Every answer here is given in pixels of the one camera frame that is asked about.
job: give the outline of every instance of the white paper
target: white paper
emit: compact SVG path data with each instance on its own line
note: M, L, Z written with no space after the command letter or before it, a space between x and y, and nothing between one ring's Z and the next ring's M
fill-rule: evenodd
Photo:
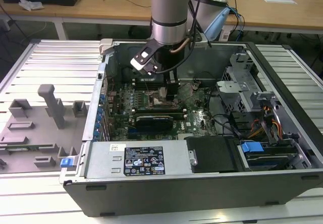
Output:
M19 5L28 11L44 9L44 6L42 6L41 2L31 2L27 0L20 0Z
M297 5L297 3L293 0L264 0L268 3L281 3L281 4L294 4Z
M125 144L111 144L110 145L110 152L113 151L125 151Z

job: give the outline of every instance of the floor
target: floor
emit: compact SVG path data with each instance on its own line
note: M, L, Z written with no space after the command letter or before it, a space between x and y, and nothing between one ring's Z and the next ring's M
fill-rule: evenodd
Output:
M17 24L29 38L37 39L58 39L53 23L18 21ZM67 33L70 40L97 40L97 27L95 24L66 24ZM102 38L128 39L129 26L123 25L101 25ZM234 32L229 40L235 41L238 32ZM149 28L145 26L135 27L132 38L145 39L149 37ZM280 38L274 43L270 41L271 34L267 32L245 32L240 41L252 41L256 44L287 44L309 65L318 56L323 47L323 38L319 41L317 35L292 34L291 38L286 33L282 33ZM10 70L14 62L24 51L28 41L24 40L23 34L14 23L11 23L11 30L0 34L0 81ZM313 69L317 74L323 70L323 59L319 56Z

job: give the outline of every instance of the sticker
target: sticker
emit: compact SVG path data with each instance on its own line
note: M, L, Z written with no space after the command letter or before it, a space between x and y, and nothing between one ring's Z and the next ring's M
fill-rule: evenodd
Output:
M164 175L163 147L126 147L125 176Z
M124 151L126 145L125 144L111 144L110 145L110 152L112 151Z

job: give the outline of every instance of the gray pillar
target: gray pillar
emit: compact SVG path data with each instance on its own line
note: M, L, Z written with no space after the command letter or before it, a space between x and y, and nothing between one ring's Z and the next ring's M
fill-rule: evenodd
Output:
M42 84L38 89L38 95L44 98L48 106L48 110L52 115L58 129L63 129L65 120L63 113L59 109L57 101L54 97L54 90L55 88L52 84Z

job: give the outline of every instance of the copper pipe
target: copper pipe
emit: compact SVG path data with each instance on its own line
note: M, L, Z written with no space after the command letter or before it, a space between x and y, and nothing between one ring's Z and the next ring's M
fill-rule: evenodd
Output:
M183 41L182 45L180 45L177 49L173 50L171 49L170 50L170 53L174 54L174 53L178 53L179 51L181 51L189 42L190 42L190 38L186 38L185 41Z

